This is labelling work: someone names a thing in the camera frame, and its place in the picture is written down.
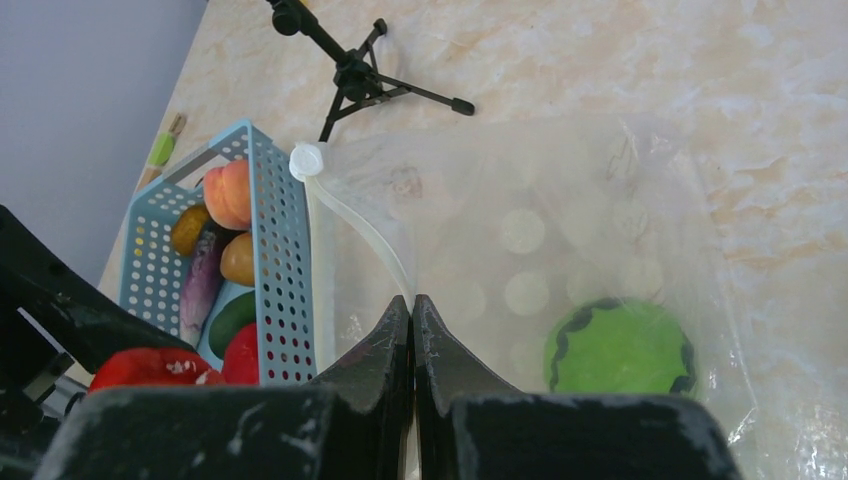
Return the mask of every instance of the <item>purple eggplant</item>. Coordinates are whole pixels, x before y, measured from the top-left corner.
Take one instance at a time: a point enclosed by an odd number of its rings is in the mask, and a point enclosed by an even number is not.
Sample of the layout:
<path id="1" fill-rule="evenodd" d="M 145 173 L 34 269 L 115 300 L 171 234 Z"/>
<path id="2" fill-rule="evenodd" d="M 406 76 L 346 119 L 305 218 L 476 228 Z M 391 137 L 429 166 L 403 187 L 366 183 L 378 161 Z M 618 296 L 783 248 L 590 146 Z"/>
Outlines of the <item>purple eggplant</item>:
<path id="1" fill-rule="evenodd" d="M 192 347 L 196 348 L 200 342 L 203 323 L 224 284 L 220 267 L 224 248 L 238 233 L 208 222 L 197 238 L 180 292 L 180 339 Z"/>

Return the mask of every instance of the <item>plastic bag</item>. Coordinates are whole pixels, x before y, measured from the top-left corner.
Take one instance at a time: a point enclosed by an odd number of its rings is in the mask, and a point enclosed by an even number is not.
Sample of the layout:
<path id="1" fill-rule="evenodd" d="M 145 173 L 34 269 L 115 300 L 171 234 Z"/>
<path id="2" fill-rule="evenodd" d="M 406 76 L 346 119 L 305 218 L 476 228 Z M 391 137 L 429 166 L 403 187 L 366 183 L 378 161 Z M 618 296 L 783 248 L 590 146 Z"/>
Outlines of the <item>plastic bag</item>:
<path id="1" fill-rule="evenodd" d="M 316 322 L 333 326 L 330 350 L 361 339 L 392 296 L 426 293 L 515 386 L 689 394 L 750 466 L 756 403 L 718 237 L 682 147 L 645 116 L 322 147 L 324 169 L 306 185 L 313 268 L 324 272 L 315 304 L 328 306 Z"/>

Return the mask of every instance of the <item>marble tabletop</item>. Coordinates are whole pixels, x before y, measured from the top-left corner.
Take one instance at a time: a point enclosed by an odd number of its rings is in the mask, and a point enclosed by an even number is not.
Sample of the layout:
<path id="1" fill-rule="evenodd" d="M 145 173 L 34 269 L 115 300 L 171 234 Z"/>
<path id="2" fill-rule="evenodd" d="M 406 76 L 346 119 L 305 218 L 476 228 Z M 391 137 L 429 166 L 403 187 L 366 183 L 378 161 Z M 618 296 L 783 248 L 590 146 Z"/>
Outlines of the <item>marble tabletop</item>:
<path id="1" fill-rule="evenodd" d="M 385 18 L 381 71 L 478 107 L 469 118 L 403 98 L 342 120 L 331 143 L 575 112 L 650 112 L 673 123 L 700 169 L 733 294 L 751 306 L 739 334 L 759 455 L 771 471 L 749 476 L 848 479 L 848 3 L 310 7 L 350 48 Z M 270 15 L 259 0 L 209 1 L 168 107 L 189 118 L 174 158 L 240 118 L 284 150 L 317 138 L 333 62 L 308 38 L 277 34 Z M 112 298 L 121 250 L 119 235 L 100 283 Z"/>

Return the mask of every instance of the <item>red object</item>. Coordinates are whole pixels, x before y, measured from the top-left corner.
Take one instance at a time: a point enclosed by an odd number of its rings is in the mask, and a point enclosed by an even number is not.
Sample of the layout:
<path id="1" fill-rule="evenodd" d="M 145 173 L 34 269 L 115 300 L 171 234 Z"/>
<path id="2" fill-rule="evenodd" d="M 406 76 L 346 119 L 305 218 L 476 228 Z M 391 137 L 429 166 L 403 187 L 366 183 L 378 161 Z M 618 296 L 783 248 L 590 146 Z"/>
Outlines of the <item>red object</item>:
<path id="1" fill-rule="evenodd" d="M 234 385 L 259 385 L 259 343 L 256 324 L 239 330 L 224 352 L 224 380 Z"/>
<path id="2" fill-rule="evenodd" d="M 215 385 L 224 377 L 200 355 L 179 348 L 133 348 L 112 356 L 89 392 L 119 386 Z"/>

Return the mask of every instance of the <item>marble table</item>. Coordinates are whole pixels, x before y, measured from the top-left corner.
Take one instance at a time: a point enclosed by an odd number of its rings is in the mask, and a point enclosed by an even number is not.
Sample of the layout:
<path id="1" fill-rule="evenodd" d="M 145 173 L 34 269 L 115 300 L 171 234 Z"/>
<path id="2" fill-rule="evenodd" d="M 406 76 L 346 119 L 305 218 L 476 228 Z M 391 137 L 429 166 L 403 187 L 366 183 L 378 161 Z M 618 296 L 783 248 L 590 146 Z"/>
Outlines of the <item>marble table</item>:
<path id="1" fill-rule="evenodd" d="M 689 138 L 732 275 L 764 470 L 848 479 L 848 3 L 839 0 L 312 0 L 346 47 L 384 17 L 381 70 L 478 106 L 414 97 L 331 142 L 587 112 L 651 112 Z M 169 105 L 181 158 L 240 118 L 284 150 L 314 140 L 333 64 L 260 0 L 210 0 Z M 166 128 L 166 115 L 163 128 Z M 139 169 L 143 159 L 139 159 Z M 100 283 L 115 298 L 122 234 Z"/>

